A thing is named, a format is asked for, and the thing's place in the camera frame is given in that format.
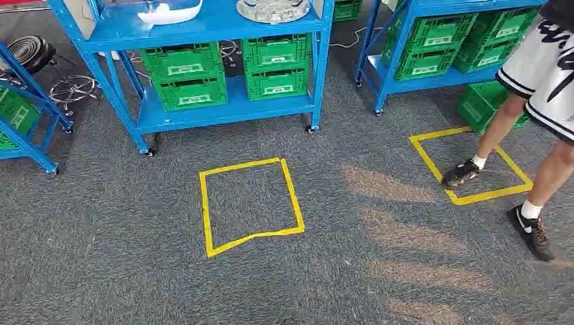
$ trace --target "knee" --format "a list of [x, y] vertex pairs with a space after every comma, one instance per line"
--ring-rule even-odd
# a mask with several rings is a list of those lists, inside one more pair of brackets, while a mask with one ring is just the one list
[[565, 165], [574, 166], [574, 146], [564, 141], [559, 141], [554, 147], [553, 154]]
[[508, 96], [508, 99], [504, 102], [501, 109], [505, 115], [518, 118], [524, 113], [525, 104], [526, 100], [524, 98], [511, 94]]

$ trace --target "gray carpet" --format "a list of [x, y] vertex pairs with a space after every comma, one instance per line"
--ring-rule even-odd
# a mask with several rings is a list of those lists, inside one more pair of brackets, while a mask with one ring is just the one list
[[[333, 40], [351, 43], [365, 12]], [[85, 73], [51, 13], [2, 16], [0, 39], [29, 34], [79, 63], [64, 74]], [[523, 195], [454, 206], [407, 139], [464, 126], [463, 88], [393, 95], [377, 118], [351, 82], [357, 48], [331, 49], [313, 135], [308, 116], [202, 127], [161, 134], [146, 158], [102, 99], [73, 106], [74, 134], [52, 142], [57, 177], [0, 161], [0, 324], [572, 324], [574, 183], [544, 209], [560, 260], [538, 262], [504, 216]], [[444, 171], [478, 138], [422, 145]], [[533, 178], [553, 141], [530, 124], [502, 147]], [[273, 157], [305, 233], [207, 258], [198, 173]], [[487, 169], [460, 194], [520, 184], [495, 156]], [[211, 175], [208, 194], [216, 246], [295, 223], [279, 165]]]

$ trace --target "shoe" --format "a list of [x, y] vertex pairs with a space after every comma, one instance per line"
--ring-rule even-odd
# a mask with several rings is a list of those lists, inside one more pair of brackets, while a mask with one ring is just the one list
[[526, 219], [521, 213], [522, 205], [508, 211], [506, 216], [516, 228], [530, 251], [541, 261], [553, 260], [552, 246], [548, 240], [542, 219]]
[[473, 163], [472, 159], [468, 159], [464, 164], [451, 169], [443, 176], [442, 184], [449, 190], [454, 190], [466, 183], [466, 181], [475, 178], [481, 169]]

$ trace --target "metal shelf frame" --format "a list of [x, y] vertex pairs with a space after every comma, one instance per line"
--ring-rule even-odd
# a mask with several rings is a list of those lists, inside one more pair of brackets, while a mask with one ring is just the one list
[[54, 104], [48, 94], [40, 87], [34, 78], [32, 78], [26, 69], [18, 63], [3, 43], [0, 43], [0, 58], [22, 82], [21, 85], [15, 85], [8, 81], [0, 81], [0, 86], [7, 87], [18, 92], [20, 95], [30, 98], [40, 110], [41, 117], [49, 117], [48, 128], [39, 145], [34, 145], [32, 137], [36, 133], [41, 117], [38, 118], [26, 135], [20, 134], [7, 121], [0, 118], [0, 131], [18, 146], [17, 149], [0, 150], [0, 160], [29, 157], [40, 164], [46, 170], [46, 173], [55, 174], [58, 172], [58, 164], [46, 155], [46, 151], [58, 125], [61, 125], [63, 131], [71, 133], [74, 122], [66, 118], [66, 115]]
[[[89, 9], [95, 17], [95, 28], [89, 38], [85, 38], [78, 28], [64, 0], [47, 2], [142, 154], [153, 154], [143, 138], [147, 133], [302, 113], [311, 114], [310, 130], [319, 129], [334, 0], [322, 1], [320, 15], [312, 3], [305, 17], [285, 24], [261, 24], [247, 20], [236, 11], [236, 0], [208, 0], [204, 1], [200, 13], [193, 20], [164, 26], [150, 26], [137, 17], [138, 12], [146, 10], [145, 3], [104, 5], [102, 0], [88, 0]], [[165, 112], [155, 89], [141, 84], [125, 52], [147, 47], [296, 33], [311, 33], [313, 39], [313, 82], [309, 94], [250, 102], [244, 78], [227, 78], [226, 105], [176, 112]], [[120, 65], [139, 96], [137, 118], [133, 118], [128, 111], [111, 51], [119, 54]], [[100, 64], [98, 52], [106, 53], [109, 77]]]
[[[373, 111], [375, 114], [381, 115], [387, 96], [393, 93], [493, 80], [498, 71], [498, 66], [468, 74], [464, 74], [452, 66], [443, 76], [396, 81], [395, 73], [415, 19], [419, 17], [446, 16], [530, 7], [543, 5], [545, 2], [546, 0], [404, 0], [393, 15], [383, 24], [382, 30], [374, 35], [375, 23], [381, 4], [380, 0], [375, 0], [371, 7], [366, 26], [367, 30], [363, 37], [355, 71], [355, 82], [359, 87], [362, 86], [363, 80], [367, 82], [367, 85], [369, 85], [376, 95]], [[405, 20], [399, 33], [395, 52], [387, 66], [381, 61], [380, 54], [370, 56], [369, 53], [380, 38], [388, 33], [389, 27], [396, 21], [403, 10], [406, 10]]]

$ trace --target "person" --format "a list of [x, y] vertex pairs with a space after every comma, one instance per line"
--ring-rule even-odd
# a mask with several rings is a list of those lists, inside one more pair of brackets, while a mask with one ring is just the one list
[[448, 171], [442, 184], [451, 190], [475, 178], [487, 157], [526, 112], [558, 141], [539, 166], [532, 191], [523, 204], [507, 212], [531, 252], [554, 259], [540, 212], [574, 171], [574, 1], [549, 0], [541, 17], [496, 74], [510, 95], [481, 138], [475, 156]]

